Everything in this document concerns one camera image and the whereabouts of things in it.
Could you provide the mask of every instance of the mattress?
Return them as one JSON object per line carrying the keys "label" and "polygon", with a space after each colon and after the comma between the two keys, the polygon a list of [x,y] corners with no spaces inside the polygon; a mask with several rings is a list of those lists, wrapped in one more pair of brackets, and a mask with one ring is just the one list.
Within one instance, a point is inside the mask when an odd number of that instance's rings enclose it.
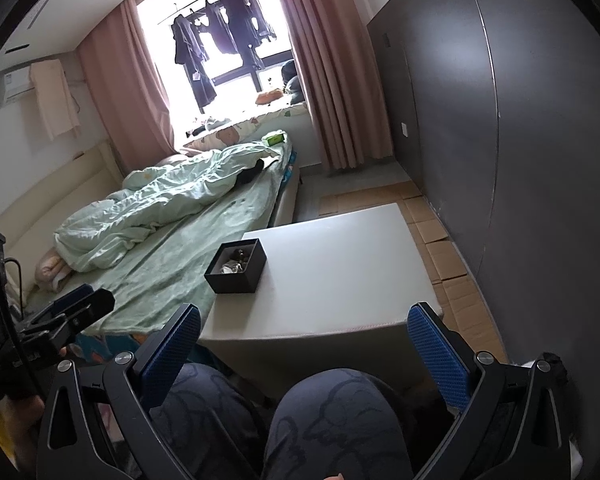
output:
{"label": "mattress", "polygon": [[[250,184],[235,188],[197,215],[158,229],[115,267],[74,274],[62,294],[89,283],[110,290],[116,307],[78,335],[71,350],[90,362],[133,352],[149,328],[164,324],[182,303],[197,306],[204,322],[215,298],[204,279],[206,267],[221,243],[267,227],[285,174],[289,178],[289,157],[285,152],[283,161],[273,161]],[[55,296],[33,292],[28,310],[43,308]]]}

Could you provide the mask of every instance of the upholstered headboard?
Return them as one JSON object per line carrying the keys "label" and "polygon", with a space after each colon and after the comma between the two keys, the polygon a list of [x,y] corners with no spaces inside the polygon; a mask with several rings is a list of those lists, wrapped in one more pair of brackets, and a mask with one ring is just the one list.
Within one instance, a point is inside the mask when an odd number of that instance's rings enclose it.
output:
{"label": "upholstered headboard", "polygon": [[[111,148],[101,142],[45,177],[0,215],[4,253],[22,266],[22,295],[35,286],[34,270],[53,246],[53,232],[72,213],[119,190],[122,174]],[[18,293],[18,272],[8,266],[9,288]]]}

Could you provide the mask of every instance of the bed frame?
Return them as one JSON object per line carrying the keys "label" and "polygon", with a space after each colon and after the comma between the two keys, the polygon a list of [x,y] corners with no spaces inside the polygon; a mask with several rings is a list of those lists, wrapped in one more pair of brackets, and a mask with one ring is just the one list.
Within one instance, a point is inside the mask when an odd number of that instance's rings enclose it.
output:
{"label": "bed frame", "polygon": [[[296,168],[278,197],[274,226],[292,222],[298,173]],[[45,177],[0,215],[0,232],[7,240],[5,256],[16,258],[22,266],[25,304],[35,287],[36,264],[53,247],[56,228],[78,209],[119,190],[122,181],[109,143],[104,141]],[[7,291],[15,299],[20,291],[16,267],[8,266],[7,280]]]}

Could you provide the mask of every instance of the cardboard box flattened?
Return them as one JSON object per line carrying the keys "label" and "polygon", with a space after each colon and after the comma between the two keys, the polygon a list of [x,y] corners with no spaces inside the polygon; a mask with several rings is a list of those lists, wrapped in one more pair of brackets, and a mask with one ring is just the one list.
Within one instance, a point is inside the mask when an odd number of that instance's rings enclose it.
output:
{"label": "cardboard box flattened", "polygon": [[323,196],[318,205],[318,216],[333,214],[338,212],[338,197],[335,195]]}
{"label": "cardboard box flattened", "polygon": [[444,313],[442,317],[442,321],[445,326],[449,330],[453,330],[454,332],[458,331],[458,324],[456,323],[456,317],[454,316],[453,311],[451,310],[451,305],[449,304],[449,298],[446,296],[445,287],[440,283],[433,284],[433,291],[436,293],[436,298],[438,299],[438,303],[440,304],[440,308]]}
{"label": "cardboard box flattened", "polygon": [[418,186],[416,186],[413,180],[408,180],[407,182],[399,182],[398,184],[391,184],[387,187],[394,190],[401,199],[415,198],[417,196],[422,195],[422,193],[418,189]]}
{"label": "cardboard box flattened", "polygon": [[411,232],[411,237],[413,241],[416,242],[416,245],[424,245],[424,240],[422,236],[420,236],[420,231],[417,228],[417,224],[407,224],[409,231]]}
{"label": "cardboard box flattened", "polygon": [[405,200],[404,203],[409,208],[409,212],[416,222],[436,219],[436,215],[433,213],[424,197],[419,196],[417,198],[409,198]]}
{"label": "cardboard box flattened", "polygon": [[407,205],[404,203],[404,200],[398,200],[398,207],[400,208],[400,213],[402,213],[402,218],[404,218],[404,221],[407,222],[407,224],[415,224],[415,220],[413,219],[413,216],[411,216],[411,212],[409,211],[409,208],[407,207]]}
{"label": "cardboard box flattened", "polygon": [[400,199],[397,192],[388,187],[373,187],[343,193],[338,197],[338,212],[348,213],[358,208],[389,204]]}
{"label": "cardboard box flattened", "polygon": [[466,274],[464,263],[450,241],[432,242],[427,244],[426,248],[429,250],[441,280],[450,280]]}
{"label": "cardboard box flattened", "polygon": [[425,220],[424,222],[418,222],[416,225],[418,231],[420,231],[420,236],[426,244],[444,240],[447,237],[445,228],[442,227],[440,220]]}
{"label": "cardboard box flattened", "polygon": [[474,280],[470,276],[460,276],[445,280],[442,285],[459,333],[468,345],[476,352],[491,352],[501,363],[508,362]]}
{"label": "cardboard box flattened", "polygon": [[418,245],[416,244],[416,248],[420,253],[420,257],[422,258],[422,262],[424,263],[424,268],[427,270],[427,276],[431,280],[431,283],[439,283],[440,275],[436,269],[436,266],[433,264],[433,260],[431,259],[431,255],[427,250],[426,245]]}

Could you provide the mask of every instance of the dark jacket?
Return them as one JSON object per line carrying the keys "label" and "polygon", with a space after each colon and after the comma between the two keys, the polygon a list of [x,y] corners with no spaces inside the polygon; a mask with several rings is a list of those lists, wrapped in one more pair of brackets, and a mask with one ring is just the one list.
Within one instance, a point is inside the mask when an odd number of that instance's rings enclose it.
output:
{"label": "dark jacket", "polygon": [[210,4],[207,0],[203,12],[209,20],[209,25],[206,30],[211,34],[218,50],[223,54],[238,54],[234,37],[231,35],[231,32],[229,32],[229,27],[220,13],[218,4]]}
{"label": "dark jacket", "polygon": [[229,18],[229,31],[234,37],[238,54],[244,66],[263,69],[264,63],[256,53],[256,47],[262,44],[258,31],[251,20],[253,14],[247,5],[247,0],[220,0]]}
{"label": "dark jacket", "polygon": [[260,5],[259,0],[249,0],[249,6],[251,8],[251,13],[253,17],[256,19],[258,23],[258,36],[260,38],[273,38],[276,39],[276,33],[273,30],[273,27],[269,24],[267,20],[264,19],[264,14],[262,13],[262,6]]}
{"label": "dark jacket", "polygon": [[176,17],[171,30],[176,41],[175,62],[184,65],[198,107],[205,107],[216,98],[216,88],[206,75],[203,64],[208,59],[206,52],[198,43],[191,22],[184,16]]}

